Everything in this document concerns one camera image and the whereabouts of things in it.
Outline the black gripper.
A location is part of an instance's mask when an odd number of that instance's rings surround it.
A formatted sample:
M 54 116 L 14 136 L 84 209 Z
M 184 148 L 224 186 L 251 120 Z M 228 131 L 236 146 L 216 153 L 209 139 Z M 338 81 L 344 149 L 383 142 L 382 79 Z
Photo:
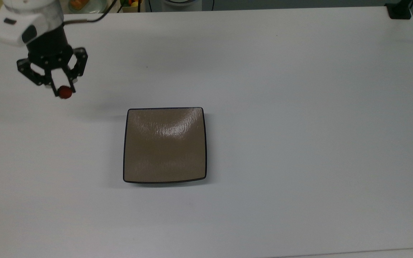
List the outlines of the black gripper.
M 17 69 L 22 75 L 38 86 L 45 85 L 51 88 L 54 95 L 59 97 L 59 91 L 53 82 L 52 70 L 65 68 L 72 93 L 76 92 L 75 83 L 85 72 L 88 54 L 83 47 L 72 49 L 63 27 L 58 27 L 32 40 L 27 44 L 27 49 L 28 58 L 16 61 Z M 70 68 L 69 62 L 73 56 L 76 63 L 73 68 Z M 44 74 L 34 71 L 33 64 L 41 68 Z

